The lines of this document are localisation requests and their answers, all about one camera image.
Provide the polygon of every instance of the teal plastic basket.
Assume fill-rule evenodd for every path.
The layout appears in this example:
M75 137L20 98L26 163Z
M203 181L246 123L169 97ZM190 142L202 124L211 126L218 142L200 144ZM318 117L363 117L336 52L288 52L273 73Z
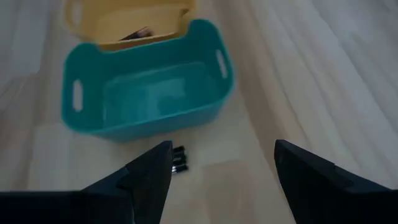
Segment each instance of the teal plastic basket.
M233 85L220 33L198 19L177 39L115 52L75 47L65 62L62 118L79 133L128 141L211 121Z

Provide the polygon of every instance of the light wood floor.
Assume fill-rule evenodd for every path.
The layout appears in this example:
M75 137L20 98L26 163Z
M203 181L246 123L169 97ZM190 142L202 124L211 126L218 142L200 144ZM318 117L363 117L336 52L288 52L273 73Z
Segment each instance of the light wood floor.
M1 190L81 189L172 139L191 169L173 176L162 223L293 223L278 138L398 188L397 1L198 0L234 60L234 94L211 124L123 145L60 119L63 60L79 43L61 0L0 5Z

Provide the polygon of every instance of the plastic container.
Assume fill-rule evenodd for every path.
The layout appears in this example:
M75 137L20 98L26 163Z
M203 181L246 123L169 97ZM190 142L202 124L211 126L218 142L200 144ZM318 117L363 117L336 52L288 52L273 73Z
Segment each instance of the plastic container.
M217 28L194 20L187 35L163 42L115 52L78 45L65 62L62 118L80 133L128 141L211 121L233 83Z
M75 9L80 6L80 21ZM120 50L184 35L195 14L195 0L67 0L65 22L82 41ZM152 37L121 40L143 27Z

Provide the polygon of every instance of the yellow storage box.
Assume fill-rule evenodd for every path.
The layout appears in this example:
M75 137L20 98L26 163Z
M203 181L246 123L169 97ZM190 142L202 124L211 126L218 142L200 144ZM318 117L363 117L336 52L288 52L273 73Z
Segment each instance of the yellow storage box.
M80 8L76 20L75 9ZM119 50L184 35L195 15L195 0L67 0L65 22L82 41ZM151 37L121 40L148 27Z

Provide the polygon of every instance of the basket handle hole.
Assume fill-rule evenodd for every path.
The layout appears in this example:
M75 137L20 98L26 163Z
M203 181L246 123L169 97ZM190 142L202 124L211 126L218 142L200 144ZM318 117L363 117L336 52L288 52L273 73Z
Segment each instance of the basket handle hole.
M83 109L83 89L80 80L73 82L73 109L80 112Z
M83 6L79 0L72 0L72 20L74 24L80 24L81 22L81 15L83 12Z
M216 50L216 58L218 61L218 66L220 66L221 75L223 78L228 78L228 73L226 71L225 59L220 50Z

